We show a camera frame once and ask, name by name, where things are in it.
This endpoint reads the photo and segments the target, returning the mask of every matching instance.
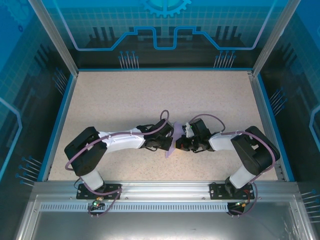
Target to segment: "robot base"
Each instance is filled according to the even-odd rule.
[[[121,184],[105,184],[105,189],[104,193],[108,193],[111,191],[114,191],[116,189],[120,189]],[[110,195],[105,195],[103,196],[104,200],[114,200],[116,198],[118,193],[110,194]],[[76,193],[76,199],[81,199],[81,200],[95,200],[99,197],[99,195],[93,194],[90,192],[84,184],[79,184],[78,186],[78,191]]]
[[[233,196],[230,196],[225,188],[225,184],[217,184],[215,182],[209,185],[210,199],[211,200],[247,200],[248,195],[244,192],[244,190],[248,190],[250,193],[250,200],[255,199],[255,194],[253,190],[252,184],[246,184],[242,188],[238,189]]]

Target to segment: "workcell floor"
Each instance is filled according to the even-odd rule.
[[[213,114],[226,132],[257,126],[260,115],[246,71],[136,71],[80,72],[49,180],[76,180],[66,171],[64,148],[85,128],[101,132],[130,130],[155,124],[162,110],[170,122],[185,124],[195,115]],[[211,118],[202,118],[211,132],[222,129]],[[115,181],[214,181],[225,180],[241,166],[235,151],[192,153],[126,149],[105,154],[97,166],[104,180]],[[274,169],[259,180],[277,180]]]

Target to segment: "translucent purple object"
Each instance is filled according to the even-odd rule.
[[[172,135],[172,143],[170,146],[169,151],[165,152],[165,158],[167,159],[176,149],[176,141],[181,138],[181,135],[185,134],[184,130],[182,129],[182,124],[179,122],[175,122],[173,124],[173,135]]]

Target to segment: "blue gear icon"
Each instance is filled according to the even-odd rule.
[[[144,5],[144,10],[149,10],[150,14],[166,18],[180,14],[181,10],[186,10],[191,0],[141,0],[141,3]]]
[[[2,4],[19,24],[22,24],[30,15],[28,0],[2,0]]]

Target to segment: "glass panel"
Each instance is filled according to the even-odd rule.
[[[300,2],[261,71],[294,178],[302,193],[315,189],[317,194],[320,192],[319,9],[318,0]],[[306,200],[311,202],[308,207],[319,205],[313,193],[306,197],[312,197]],[[313,209],[311,216],[319,215],[319,208]]]
[[[79,68],[251,68],[287,0],[43,1]]]
[[[0,23],[0,236],[14,239],[70,72],[28,1],[0,0]]]

